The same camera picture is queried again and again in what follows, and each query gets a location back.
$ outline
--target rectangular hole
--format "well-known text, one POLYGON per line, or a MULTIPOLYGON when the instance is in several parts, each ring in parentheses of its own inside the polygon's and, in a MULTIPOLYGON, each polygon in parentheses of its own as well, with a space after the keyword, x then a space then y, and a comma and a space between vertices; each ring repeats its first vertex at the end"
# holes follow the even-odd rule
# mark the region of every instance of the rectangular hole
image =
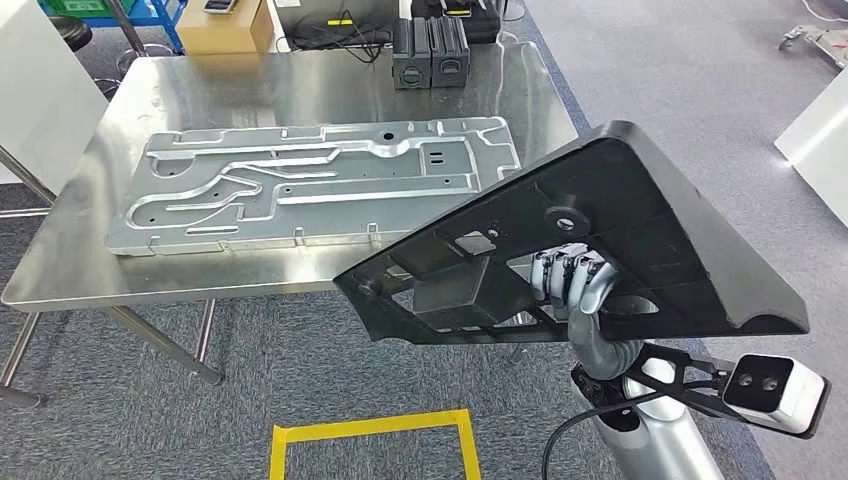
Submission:
POLYGON ((491 240, 476 230, 468 232, 454 241, 457 245, 459 245, 459 248, 465 250, 471 255, 480 255, 481 253, 491 252, 496 248, 495 244, 492 243, 491 240))
POLYGON ((409 313, 412 313, 412 290, 398 292, 392 295, 392 300, 409 313))
POLYGON ((528 325, 536 325, 537 323, 536 319, 529 313, 519 312, 517 315, 495 325, 495 328, 526 327, 528 325))
POLYGON ((389 267, 386 270, 386 275, 393 277, 393 278, 396 278, 396 279, 401 280, 401 281, 412 277, 412 275, 410 275, 409 272, 404 270, 400 265, 395 265, 393 267, 389 267))
POLYGON ((238 233, 238 227, 195 227, 186 230, 186 235, 223 235, 238 233))

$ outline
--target black cable bundle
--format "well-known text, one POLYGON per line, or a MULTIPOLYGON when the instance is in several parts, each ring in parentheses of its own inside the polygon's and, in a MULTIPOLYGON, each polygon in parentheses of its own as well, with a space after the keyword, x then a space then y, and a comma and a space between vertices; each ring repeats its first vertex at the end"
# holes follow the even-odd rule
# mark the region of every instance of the black cable bundle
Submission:
POLYGON ((311 25, 309 29, 312 35, 303 35, 298 32, 298 25, 305 20, 306 17, 300 19, 297 25, 292 29, 291 38, 292 45, 295 50, 326 50, 329 48, 343 48, 354 58, 362 63, 374 63, 380 57, 383 47, 391 42, 392 34, 384 27, 374 27, 369 23, 357 25, 350 10, 344 8, 344 2, 339 10, 339 26, 341 27, 345 20, 350 20, 352 31, 350 33, 340 33, 327 30, 315 25, 311 25), (352 48, 351 45, 361 45, 361 47, 352 48), (362 50, 365 56, 356 53, 356 50, 362 50))

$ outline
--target metal sheet panel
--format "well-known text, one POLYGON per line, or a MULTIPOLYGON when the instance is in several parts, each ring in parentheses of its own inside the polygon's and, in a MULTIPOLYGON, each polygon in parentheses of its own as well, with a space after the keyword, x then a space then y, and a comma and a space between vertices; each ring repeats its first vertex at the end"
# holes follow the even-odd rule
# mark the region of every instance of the metal sheet panel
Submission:
POLYGON ((115 254, 392 242, 520 168, 499 117, 159 133, 115 254))

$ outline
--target white device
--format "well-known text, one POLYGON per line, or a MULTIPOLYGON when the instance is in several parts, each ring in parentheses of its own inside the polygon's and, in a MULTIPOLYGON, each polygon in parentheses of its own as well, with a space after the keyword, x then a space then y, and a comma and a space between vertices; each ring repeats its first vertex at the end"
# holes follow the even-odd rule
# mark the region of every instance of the white device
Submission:
POLYGON ((848 225, 848 69, 808 106, 774 142, 789 164, 848 225))
POLYGON ((238 0, 208 0, 203 11, 213 15, 227 14, 233 11, 238 0))
POLYGON ((814 426, 825 387, 824 378, 793 358, 748 354, 736 364, 722 400, 753 423, 802 435, 814 426))

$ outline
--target wire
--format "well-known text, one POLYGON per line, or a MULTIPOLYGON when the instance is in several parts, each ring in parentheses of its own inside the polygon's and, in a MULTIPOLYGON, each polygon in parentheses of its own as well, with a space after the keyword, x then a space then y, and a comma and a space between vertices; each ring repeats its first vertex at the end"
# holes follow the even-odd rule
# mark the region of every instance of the wire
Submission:
POLYGON ((330 31, 313 24, 309 26, 309 29, 320 32, 320 34, 304 36, 298 32, 298 27, 306 19, 306 17, 307 16, 302 17, 297 21, 297 23, 295 23, 292 28, 292 35, 289 36, 294 50, 343 48, 358 61, 365 64, 371 64, 379 58, 386 43, 391 42, 392 34, 385 28, 374 27, 368 22, 357 23, 350 10, 344 7, 344 0, 342 0, 339 5, 337 20, 340 27, 345 20, 350 21, 350 26, 352 27, 353 32, 348 35, 330 31), (381 38, 381 34, 385 34, 385 39, 381 38), (351 48, 350 44, 352 43, 361 45, 361 47, 351 48), (363 57, 356 52, 361 52, 365 56, 363 57))
MULTIPOLYGON (((687 390, 694 388, 713 388, 713 383, 710 380, 699 380, 694 382, 688 382, 683 384, 684 388, 687 390)), ((577 425, 578 423, 588 420, 597 415, 603 415, 605 413, 614 412, 616 410, 621 410, 623 408, 631 408, 639 405, 640 403, 650 402, 651 400, 656 400, 658 398, 664 397, 665 393, 662 392, 651 392, 646 393, 644 395, 639 395, 638 397, 633 397, 629 400, 625 400, 623 402, 617 403, 615 405, 606 405, 603 407, 593 408, 591 410, 586 410, 585 412, 578 413, 577 415, 569 418, 565 422, 562 423, 554 433, 548 437, 548 443, 545 444, 545 452, 542 454, 542 480, 548 480, 548 467, 551 463, 551 452, 553 452, 554 445, 557 440, 565 433, 569 428, 577 425)))
POLYGON ((808 12, 810 12, 810 14, 811 14, 812 16, 814 16, 814 17, 818 18, 819 20, 822 20, 822 21, 825 21, 825 22, 848 22, 848 18, 842 18, 842 17, 827 18, 827 17, 822 17, 821 15, 819 15, 818 13, 816 13, 815 11, 813 11, 813 8, 812 8, 812 7, 810 7, 810 2, 809 2, 808 0, 801 0, 801 2, 802 2, 802 3, 804 4, 804 6, 807 8, 807 11, 808 11, 808 12))

